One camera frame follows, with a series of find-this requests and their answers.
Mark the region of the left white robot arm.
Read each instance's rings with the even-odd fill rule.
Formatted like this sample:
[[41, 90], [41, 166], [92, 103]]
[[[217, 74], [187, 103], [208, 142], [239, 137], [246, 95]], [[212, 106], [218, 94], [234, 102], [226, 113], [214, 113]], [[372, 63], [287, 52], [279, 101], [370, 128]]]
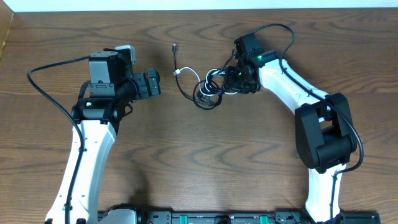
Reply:
[[160, 75], [134, 73], [135, 49], [117, 46], [90, 54], [90, 80], [72, 108], [72, 146], [62, 183], [46, 223], [98, 223], [104, 168], [121, 120], [136, 100], [158, 96]]

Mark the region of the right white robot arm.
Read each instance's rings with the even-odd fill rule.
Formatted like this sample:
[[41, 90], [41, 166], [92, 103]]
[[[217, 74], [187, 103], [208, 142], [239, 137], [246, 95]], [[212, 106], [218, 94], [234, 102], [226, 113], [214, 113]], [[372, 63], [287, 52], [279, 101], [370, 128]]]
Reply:
[[281, 54], [266, 52], [255, 33], [234, 46], [237, 64], [227, 68], [223, 88], [244, 94], [265, 88], [293, 112], [296, 149], [309, 174], [306, 212], [313, 223], [337, 220], [341, 176], [357, 148], [348, 100], [311, 85]]

